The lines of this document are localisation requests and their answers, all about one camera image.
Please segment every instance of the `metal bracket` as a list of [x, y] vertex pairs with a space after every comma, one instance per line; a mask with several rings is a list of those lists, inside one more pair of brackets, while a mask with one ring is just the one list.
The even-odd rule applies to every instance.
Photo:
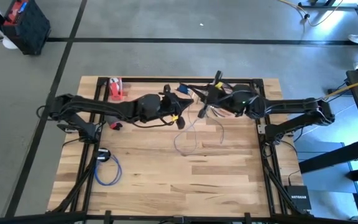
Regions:
[[183, 224], [183, 223], [185, 223], [185, 217], [183, 217], [183, 216], [174, 216], [174, 217], [172, 218], [172, 222], [173, 222], [173, 223]]
[[104, 213], [104, 221], [103, 224], [112, 224], [114, 220], [111, 220], [111, 211], [106, 210]]
[[258, 129], [258, 134], [266, 134], [266, 124], [258, 124], [257, 129]]
[[252, 224], [251, 214], [250, 213], [244, 213], [245, 220], [243, 224]]

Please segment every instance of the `blue cable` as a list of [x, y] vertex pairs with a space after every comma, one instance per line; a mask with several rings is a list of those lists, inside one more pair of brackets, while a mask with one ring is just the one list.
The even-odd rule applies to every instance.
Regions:
[[99, 176], [98, 176], [98, 168], [100, 166], [100, 163], [99, 161], [96, 161], [96, 167], [94, 168], [94, 177], [96, 179], [96, 181], [98, 181], [98, 183], [102, 186], [112, 186], [116, 183], [118, 183], [119, 179], [121, 178], [122, 176], [122, 168], [121, 168], [121, 165], [119, 164], [118, 162], [118, 159], [113, 155], [110, 157], [110, 159], [114, 160], [118, 166], [118, 169], [117, 169], [117, 174], [116, 174], [116, 178], [114, 178], [114, 180], [112, 180], [112, 182], [106, 184], [106, 183], [103, 183], [100, 179], [99, 179]]

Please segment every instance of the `wooden table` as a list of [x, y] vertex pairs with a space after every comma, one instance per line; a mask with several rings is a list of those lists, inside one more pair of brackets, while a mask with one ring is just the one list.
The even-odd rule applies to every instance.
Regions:
[[[94, 97], [98, 77], [82, 77], [78, 95]], [[278, 79], [264, 79], [268, 99], [280, 100], [282, 93]], [[124, 83], [125, 100], [134, 100], [148, 93], [162, 91], [166, 83]], [[172, 90], [177, 83], [169, 83]], [[184, 94], [176, 92], [180, 98]], [[201, 103], [193, 103], [183, 116], [186, 127], [190, 119], [197, 118]], [[80, 113], [87, 121], [89, 113]], [[142, 129], [123, 123], [121, 131], [103, 128], [101, 147], [108, 148], [119, 159], [122, 178], [118, 184], [104, 187], [93, 181], [88, 213], [104, 215], [193, 216], [193, 217], [269, 217], [265, 182], [262, 173], [259, 142], [255, 121], [240, 118], [211, 118], [196, 122], [195, 133], [189, 129], [177, 139], [177, 146], [190, 156], [181, 156], [173, 146], [174, 137], [180, 133], [176, 125]], [[220, 144], [222, 127], [224, 141]], [[285, 114], [271, 115], [273, 124], [287, 120]], [[160, 124], [153, 121], [146, 125]], [[66, 141], [77, 138], [67, 134]], [[62, 149], [48, 209], [54, 209], [74, 186], [83, 143], [73, 142]], [[299, 169], [294, 150], [285, 145], [277, 146], [277, 157], [284, 184], [288, 175]], [[115, 177], [117, 166], [113, 161], [101, 164], [99, 177], [105, 182]], [[301, 185], [300, 173], [291, 176], [293, 185]], [[275, 187], [273, 196], [279, 211]], [[82, 204], [81, 191], [79, 203]]]

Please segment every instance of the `gray floor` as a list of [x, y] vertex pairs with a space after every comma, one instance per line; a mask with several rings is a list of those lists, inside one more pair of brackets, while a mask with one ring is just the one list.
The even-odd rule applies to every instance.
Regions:
[[[2, 11], [9, 2], [0, 0]], [[51, 20], [52, 37], [69, 36], [80, 2], [37, 0]], [[310, 13], [312, 18], [326, 16], [324, 10]], [[357, 33], [354, 11], [335, 12], [312, 28], [300, 24], [296, 10], [274, 0], [88, 0], [77, 37], [346, 40]], [[0, 216], [37, 123], [35, 109], [45, 103], [64, 48], [65, 43], [47, 43], [41, 56], [28, 57], [0, 44]], [[354, 62], [358, 62], [358, 46], [75, 43], [58, 94], [75, 93], [83, 75], [210, 77], [222, 70], [226, 77], [279, 78], [285, 98], [320, 97], [326, 88], [343, 82]], [[334, 101], [337, 122], [305, 137], [358, 140], [346, 130], [338, 131], [349, 123], [358, 129], [357, 108], [349, 107], [353, 103], [349, 98]], [[47, 124], [17, 215], [45, 211], [63, 137], [55, 123]], [[326, 205], [341, 210], [336, 197], [317, 198], [326, 201], [321, 205], [317, 199], [313, 204], [316, 216], [345, 219], [357, 213], [354, 209], [343, 210], [346, 215], [341, 216], [316, 212]]]

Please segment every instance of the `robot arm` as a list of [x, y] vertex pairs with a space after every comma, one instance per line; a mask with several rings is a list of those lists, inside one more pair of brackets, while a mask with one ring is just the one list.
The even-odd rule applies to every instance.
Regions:
[[312, 124], [327, 126], [335, 120], [329, 104], [322, 99], [268, 100], [260, 96], [252, 86], [242, 84], [231, 86], [226, 83], [220, 71], [217, 72], [212, 84], [181, 85], [191, 89], [204, 103], [203, 109], [198, 113], [199, 118], [204, 117], [209, 106], [222, 108], [235, 116], [246, 115], [251, 119], [263, 118], [268, 114], [303, 114], [282, 124], [260, 127], [262, 130], [259, 132], [265, 133], [265, 141], [269, 144], [278, 144], [286, 133]]
[[[121, 121], [131, 123], [140, 128], [151, 128], [156, 126], [170, 126], [177, 124], [178, 129], [185, 126], [185, 120], [181, 117], [183, 110], [193, 103], [192, 99], [181, 99], [170, 92], [170, 86], [165, 85], [162, 99], [157, 94], [147, 94], [134, 101], [122, 103], [108, 103], [98, 100], [90, 100], [81, 96], [62, 95], [55, 98], [49, 116], [55, 121], [65, 121], [58, 124], [62, 130], [74, 129], [80, 135], [80, 141], [94, 144], [100, 139], [99, 126], [84, 121], [78, 112], [89, 112], [115, 116]], [[170, 122], [164, 120], [165, 116], [172, 116]], [[146, 123], [160, 119], [162, 124], [156, 126], [139, 126], [136, 121]]]

